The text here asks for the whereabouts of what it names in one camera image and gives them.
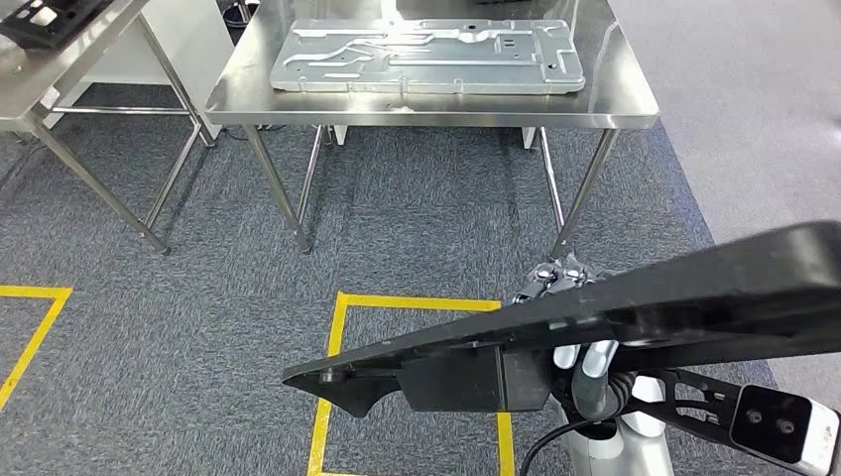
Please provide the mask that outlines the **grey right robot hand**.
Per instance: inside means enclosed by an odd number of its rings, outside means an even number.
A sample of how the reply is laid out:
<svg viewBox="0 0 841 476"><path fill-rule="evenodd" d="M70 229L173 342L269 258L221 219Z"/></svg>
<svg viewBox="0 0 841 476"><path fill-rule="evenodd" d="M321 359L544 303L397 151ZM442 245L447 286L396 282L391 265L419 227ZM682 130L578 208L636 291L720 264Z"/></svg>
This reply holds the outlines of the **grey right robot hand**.
<svg viewBox="0 0 841 476"><path fill-rule="evenodd" d="M524 303L536 298L556 295L616 276L613 270L592 267L578 261L570 253L564 258L543 262L528 273L529 283L512 299ZM571 370L570 390L574 406L586 420L601 421L618 412L623 404L609 390L608 370L620 343L599 340L584 347L580 344L558 346L551 361L560 370Z"/></svg>

